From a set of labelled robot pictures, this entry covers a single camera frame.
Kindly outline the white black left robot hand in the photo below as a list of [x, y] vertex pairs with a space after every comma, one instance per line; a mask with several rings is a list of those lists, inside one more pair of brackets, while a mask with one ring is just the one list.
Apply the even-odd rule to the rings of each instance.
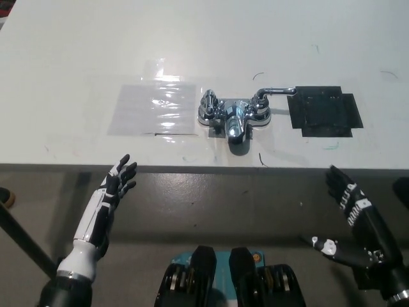
[[60, 262], [57, 277], [94, 282], [98, 261], [109, 247], [115, 211], [126, 193], [135, 187], [137, 163], [124, 155], [95, 189], [73, 236], [71, 252]]

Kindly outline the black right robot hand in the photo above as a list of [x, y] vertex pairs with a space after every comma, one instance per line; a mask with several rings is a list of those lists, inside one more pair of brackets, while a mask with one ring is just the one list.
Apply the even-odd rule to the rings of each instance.
[[326, 170], [325, 180], [355, 243], [318, 235], [301, 235], [301, 240], [325, 258], [349, 267], [358, 289], [379, 291], [387, 306], [408, 306], [408, 266], [378, 209], [358, 183], [336, 166]]

